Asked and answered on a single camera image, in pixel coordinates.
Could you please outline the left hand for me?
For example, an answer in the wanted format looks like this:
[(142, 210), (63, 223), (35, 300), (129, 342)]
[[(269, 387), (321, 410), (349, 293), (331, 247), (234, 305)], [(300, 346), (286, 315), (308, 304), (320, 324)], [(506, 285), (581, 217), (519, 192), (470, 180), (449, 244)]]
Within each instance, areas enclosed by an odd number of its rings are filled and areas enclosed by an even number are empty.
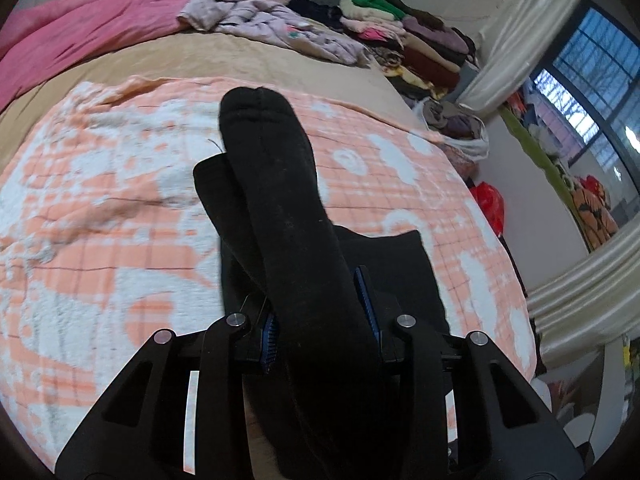
[(282, 479), (276, 461), (276, 454), (274, 454), (273, 447), (262, 432), (262, 427), (259, 426), (246, 390), (243, 390), (243, 402), (250, 462), (252, 463), (254, 477), (257, 480)]

